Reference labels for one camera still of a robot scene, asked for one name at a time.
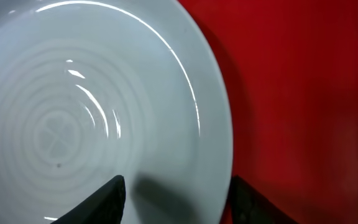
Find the plate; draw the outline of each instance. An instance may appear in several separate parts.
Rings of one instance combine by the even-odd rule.
[[[117,174],[122,223],[218,223],[226,90],[176,1],[0,0],[0,223],[50,223]]]

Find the black object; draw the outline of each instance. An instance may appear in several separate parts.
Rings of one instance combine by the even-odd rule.
[[[296,223],[239,176],[231,180],[229,203],[233,224]]]
[[[52,224],[120,224],[125,199],[124,177],[117,175]]]

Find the ceramic plate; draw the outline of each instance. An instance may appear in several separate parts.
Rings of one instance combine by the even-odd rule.
[[[0,0],[0,223],[50,223],[117,174],[122,223],[218,223],[232,128],[171,0]]]

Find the red background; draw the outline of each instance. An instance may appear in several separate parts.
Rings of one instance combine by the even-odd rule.
[[[233,175],[300,223],[358,223],[358,0],[180,2],[223,73]]]

